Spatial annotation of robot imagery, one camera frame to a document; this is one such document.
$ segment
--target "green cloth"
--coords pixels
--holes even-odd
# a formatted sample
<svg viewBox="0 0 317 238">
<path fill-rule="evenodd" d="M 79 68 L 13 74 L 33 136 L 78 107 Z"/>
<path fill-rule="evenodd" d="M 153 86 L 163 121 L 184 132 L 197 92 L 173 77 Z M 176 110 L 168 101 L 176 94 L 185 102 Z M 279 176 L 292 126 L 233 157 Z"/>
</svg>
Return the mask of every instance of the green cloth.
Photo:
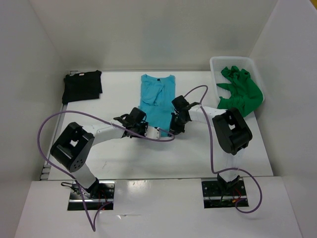
<svg viewBox="0 0 317 238">
<path fill-rule="evenodd" d="M 243 117 L 253 112 L 263 101 L 263 95 L 258 86 L 252 81 L 250 73 L 241 71 L 237 66 L 224 68 L 223 77 L 231 83 L 218 83 L 217 86 L 231 92 L 229 99 L 220 97 L 219 109 L 237 108 Z"/>
</svg>

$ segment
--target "white wall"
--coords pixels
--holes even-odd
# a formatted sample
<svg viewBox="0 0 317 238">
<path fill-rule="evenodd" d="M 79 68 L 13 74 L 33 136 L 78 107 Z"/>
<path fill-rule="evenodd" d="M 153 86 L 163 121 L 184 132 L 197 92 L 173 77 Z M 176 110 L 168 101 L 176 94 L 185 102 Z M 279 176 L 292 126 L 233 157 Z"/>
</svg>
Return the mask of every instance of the white wall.
<svg viewBox="0 0 317 238">
<path fill-rule="evenodd" d="M 317 227 L 317 10 L 280 0 L 252 53 L 264 81 L 256 116 L 267 154 L 284 182 L 305 238 Z"/>
<path fill-rule="evenodd" d="M 0 1 L 0 32 L 0 237 L 10 238 L 30 183 L 40 177 L 37 130 L 59 110 L 66 71 L 27 0 Z"/>
<path fill-rule="evenodd" d="M 248 56 L 276 0 L 30 0 L 69 69 L 209 69 Z"/>
</svg>

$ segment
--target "white table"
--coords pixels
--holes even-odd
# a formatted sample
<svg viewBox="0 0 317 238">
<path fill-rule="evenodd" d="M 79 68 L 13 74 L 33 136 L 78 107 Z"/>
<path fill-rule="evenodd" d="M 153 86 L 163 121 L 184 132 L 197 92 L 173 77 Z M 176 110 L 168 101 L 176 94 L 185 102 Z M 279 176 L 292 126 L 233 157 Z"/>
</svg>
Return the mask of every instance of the white table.
<svg viewBox="0 0 317 238">
<path fill-rule="evenodd" d="M 204 209 L 200 179 L 118 180 L 114 208 L 102 211 L 96 233 L 84 211 L 67 211 L 70 189 L 60 181 L 31 184 L 16 238 L 301 238 L 281 177 L 258 177 L 263 202 L 244 215 L 235 208 Z M 244 178 L 250 208 L 259 201 Z"/>
<path fill-rule="evenodd" d="M 204 72 L 103 72 L 103 93 L 98 100 L 69 103 L 67 110 L 82 111 L 106 120 L 129 113 L 140 103 L 141 75 L 176 77 L 176 96 L 184 95 L 190 89 L 206 84 L 209 91 L 203 101 L 205 106 L 217 107 L 214 95 L 215 84 L 211 73 Z M 200 100 L 204 88 L 192 92 L 186 99 L 191 102 Z M 257 120 L 253 113 L 245 118 L 253 139 L 249 143 L 241 168 L 254 176 L 272 176 L 272 169 L 265 151 Z M 66 114 L 62 130 L 70 122 L 80 125 L 99 123 L 78 114 Z M 137 138 L 123 138 L 107 141 L 94 146 L 88 156 L 87 165 L 99 179 L 168 179 L 168 178 L 211 178 L 215 177 L 210 169 L 210 142 L 206 124 L 190 122 L 186 132 L 170 143 L 158 143 Z M 213 133 L 215 169 L 225 165 L 223 153 Z M 49 180 L 68 179 L 55 168 L 51 169 Z"/>
</svg>

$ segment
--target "light blue t-shirt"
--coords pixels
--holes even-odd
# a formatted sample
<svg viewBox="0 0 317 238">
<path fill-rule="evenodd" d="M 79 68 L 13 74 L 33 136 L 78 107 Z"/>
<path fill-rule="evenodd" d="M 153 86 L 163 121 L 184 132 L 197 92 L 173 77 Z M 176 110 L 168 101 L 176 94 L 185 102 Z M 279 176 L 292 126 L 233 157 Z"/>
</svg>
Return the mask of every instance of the light blue t-shirt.
<svg viewBox="0 0 317 238">
<path fill-rule="evenodd" d="M 172 100 L 175 98 L 175 76 L 155 78 L 141 76 L 141 100 L 139 109 L 147 114 L 150 126 L 169 131 L 171 113 L 174 112 Z"/>
</svg>

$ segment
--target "folded black shirt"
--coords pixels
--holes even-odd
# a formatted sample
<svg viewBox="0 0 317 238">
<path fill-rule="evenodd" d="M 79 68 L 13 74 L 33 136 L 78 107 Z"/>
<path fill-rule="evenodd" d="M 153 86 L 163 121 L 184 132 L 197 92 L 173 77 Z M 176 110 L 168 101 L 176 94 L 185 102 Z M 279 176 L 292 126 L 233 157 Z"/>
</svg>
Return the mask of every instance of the folded black shirt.
<svg viewBox="0 0 317 238">
<path fill-rule="evenodd" d="M 101 72 L 77 73 L 64 78 L 65 90 L 62 97 L 63 104 L 70 102 L 98 99 L 103 92 L 101 86 Z"/>
</svg>

